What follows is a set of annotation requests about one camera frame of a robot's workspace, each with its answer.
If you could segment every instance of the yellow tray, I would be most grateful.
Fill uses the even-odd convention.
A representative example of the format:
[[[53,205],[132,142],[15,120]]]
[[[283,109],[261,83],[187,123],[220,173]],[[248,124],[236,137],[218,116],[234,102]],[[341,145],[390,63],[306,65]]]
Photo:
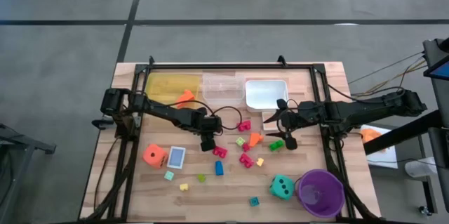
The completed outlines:
[[[152,100],[163,104],[171,104],[176,102],[184,93],[184,90],[190,90],[197,100],[200,82],[200,75],[155,72],[148,76],[145,93]],[[186,107],[196,107],[194,104],[190,103]]]

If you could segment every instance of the purple bucket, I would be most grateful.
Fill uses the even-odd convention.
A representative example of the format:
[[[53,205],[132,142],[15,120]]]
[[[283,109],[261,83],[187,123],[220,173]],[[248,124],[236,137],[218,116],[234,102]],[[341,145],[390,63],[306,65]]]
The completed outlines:
[[[296,188],[303,207],[319,218],[333,218],[344,204],[343,184],[331,173],[314,169],[306,172]]]

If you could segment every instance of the wooden table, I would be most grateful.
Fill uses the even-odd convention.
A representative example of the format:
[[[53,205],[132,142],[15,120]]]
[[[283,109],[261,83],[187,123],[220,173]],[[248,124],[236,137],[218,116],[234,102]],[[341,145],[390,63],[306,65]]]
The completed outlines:
[[[341,62],[325,62],[325,66],[328,83],[349,95],[343,64]],[[134,68],[135,63],[119,63],[114,73],[112,87],[131,89]],[[201,70],[153,70],[152,72],[197,74],[199,76],[203,74]],[[289,98],[293,98],[297,102],[314,99],[309,70],[208,70],[208,72],[226,75],[234,75],[238,72],[243,74],[246,80],[283,79],[288,85]],[[323,97],[322,86],[319,87],[320,96]],[[334,101],[347,101],[346,98],[332,90],[331,97]],[[201,94],[196,98],[203,100]],[[252,132],[263,133],[260,113],[249,113],[244,101],[236,107],[241,111],[243,119],[251,120]],[[223,110],[218,112],[218,115],[222,117],[223,124],[228,127],[239,121],[238,115],[233,110]],[[114,132],[115,129],[107,129],[102,131],[99,136],[80,217],[86,217],[93,212],[95,186],[106,154],[114,142]],[[216,137],[217,145],[229,150],[226,158],[221,159],[214,156],[211,151],[202,152],[200,150],[199,136],[181,131],[170,122],[145,115],[135,166],[128,221],[302,222],[320,220],[306,212],[297,201],[296,196],[285,202],[272,196],[268,191],[274,174],[281,173],[297,180],[310,169],[326,169],[318,126],[296,130],[293,137],[297,139],[298,148],[293,151],[283,148],[278,152],[270,152],[268,145],[278,138],[266,136],[262,144],[256,145],[248,152],[253,159],[263,158],[264,164],[261,167],[254,165],[247,169],[239,163],[242,150],[235,141],[239,136],[248,141],[249,133],[249,131],[241,133],[237,130],[225,130],[222,136]],[[156,170],[147,165],[142,159],[142,153],[150,143],[156,143],[167,152],[173,145],[185,147],[187,153],[182,170],[167,169],[166,167]],[[118,151],[119,144],[116,144],[102,177],[98,202],[101,202],[112,186]],[[344,140],[343,152],[351,186],[362,202],[374,214],[380,216],[361,139],[355,134],[350,134]],[[215,175],[215,161],[217,160],[221,160],[223,163],[223,176]],[[163,178],[167,170],[175,174],[172,181]],[[206,175],[204,183],[198,181],[196,175],[199,173]],[[187,192],[180,191],[179,185],[182,183],[189,184]],[[123,192],[119,195],[116,213],[120,213],[122,196]],[[251,197],[258,197],[260,205],[251,207],[248,203]]]

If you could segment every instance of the concrete floor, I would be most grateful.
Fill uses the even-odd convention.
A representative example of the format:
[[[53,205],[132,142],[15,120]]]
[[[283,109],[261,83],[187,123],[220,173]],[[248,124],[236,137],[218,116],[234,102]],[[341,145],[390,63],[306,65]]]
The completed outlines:
[[[0,20],[125,20],[132,0],[0,0]],[[136,19],[439,19],[449,0],[140,0]],[[126,62],[289,61],[344,63],[349,81],[422,50],[425,39],[444,38],[449,25],[134,27]],[[88,178],[101,114],[123,26],[0,26],[0,121],[58,145],[41,153],[23,185],[14,223],[76,220]],[[413,59],[354,84],[352,92],[404,70]],[[436,108],[430,81],[408,75],[405,88]],[[383,124],[400,126],[408,118]],[[389,220],[444,223],[449,214],[417,214],[425,200],[420,183],[373,177],[382,215]],[[440,195],[438,181],[433,180]]]

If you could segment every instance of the orange cube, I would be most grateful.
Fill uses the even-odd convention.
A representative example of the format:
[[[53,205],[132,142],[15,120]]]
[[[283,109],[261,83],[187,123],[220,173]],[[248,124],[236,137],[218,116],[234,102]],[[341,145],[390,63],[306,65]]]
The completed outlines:
[[[195,95],[190,91],[190,90],[184,90],[184,94],[182,94],[178,100],[176,100],[176,102],[182,102],[182,101],[188,101],[188,100],[194,100],[195,99]],[[180,103],[177,104],[176,107],[177,108],[181,108],[184,107],[187,103]]]
[[[147,164],[153,166],[155,169],[162,168],[162,165],[167,162],[168,154],[162,147],[156,144],[151,144],[143,153],[143,159]]]
[[[254,147],[256,144],[261,143],[264,140],[264,136],[259,133],[251,133],[250,135],[250,147]]]

